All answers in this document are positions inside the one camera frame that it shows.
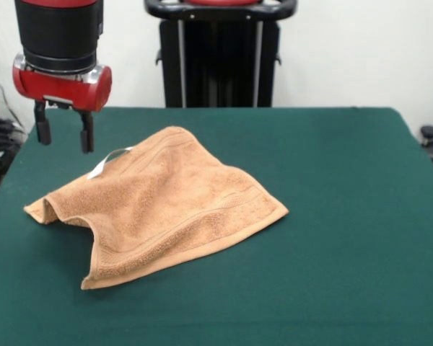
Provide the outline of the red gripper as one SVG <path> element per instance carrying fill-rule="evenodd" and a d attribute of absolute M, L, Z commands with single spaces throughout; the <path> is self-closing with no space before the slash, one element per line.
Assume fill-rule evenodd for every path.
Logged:
<path fill-rule="evenodd" d="M 77 75 L 51 75 L 32 70 L 23 53 L 14 58 L 12 79 L 19 94 L 35 101 L 34 118 L 38 141 L 51 144 L 51 130 L 45 116 L 45 102 L 71 106 L 79 111 L 82 120 L 80 140 L 82 152 L 92 153 L 94 125 L 92 112 L 106 105 L 111 92 L 112 71 L 109 66 L 96 65 L 91 71 Z"/>

